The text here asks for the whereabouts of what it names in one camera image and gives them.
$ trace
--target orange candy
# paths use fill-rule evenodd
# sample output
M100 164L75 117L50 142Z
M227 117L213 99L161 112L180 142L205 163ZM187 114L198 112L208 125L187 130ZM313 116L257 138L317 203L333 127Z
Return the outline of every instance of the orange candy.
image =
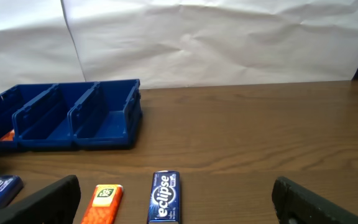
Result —
M118 184L99 184L81 224L113 224L124 189Z

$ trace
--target bin compartment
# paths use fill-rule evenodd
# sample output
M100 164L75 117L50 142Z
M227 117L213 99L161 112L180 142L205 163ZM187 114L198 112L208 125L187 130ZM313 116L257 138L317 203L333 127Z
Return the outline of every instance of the bin compartment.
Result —
M16 85L0 94L0 139L14 129L12 115L51 86L52 84ZM15 147L16 138L13 141L0 141L0 148Z
M100 82L70 111L71 132L79 146L131 145L140 109L139 80Z
M54 84L13 115L17 141L25 147L68 147L72 143L68 112L95 83Z

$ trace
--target wood grain tabletop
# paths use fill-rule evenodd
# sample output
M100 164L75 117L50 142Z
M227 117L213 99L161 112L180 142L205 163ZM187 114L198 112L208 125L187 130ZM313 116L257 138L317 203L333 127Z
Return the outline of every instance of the wood grain tabletop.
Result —
M278 223L284 175L358 215L358 82L142 90L133 149L0 155L19 175L18 201L78 176L80 223L97 184L121 184L116 224L145 223L152 174L181 173L183 224Z

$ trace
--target white paper sheet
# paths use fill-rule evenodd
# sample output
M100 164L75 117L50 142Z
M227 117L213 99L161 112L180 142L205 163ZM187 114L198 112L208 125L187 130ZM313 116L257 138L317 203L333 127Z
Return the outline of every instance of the white paper sheet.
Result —
M88 81L143 88L350 80L358 0L64 0Z
M59 0L0 0L0 92L84 80Z

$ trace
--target blue plastic container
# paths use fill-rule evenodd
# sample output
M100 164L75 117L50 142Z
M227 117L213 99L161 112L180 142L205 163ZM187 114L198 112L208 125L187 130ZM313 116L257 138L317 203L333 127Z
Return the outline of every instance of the blue plastic container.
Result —
M142 117L139 85L139 80L17 85L0 94L0 152L131 146ZM1 141L12 130L13 141Z
M54 84L13 115L15 137L25 147L70 147L69 111L93 82Z
M100 82L70 111L73 140L79 146L132 145L139 119L139 80Z
M16 85L0 94L0 139L13 129L12 115L52 84ZM0 141L0 148L16 148L17 141Z

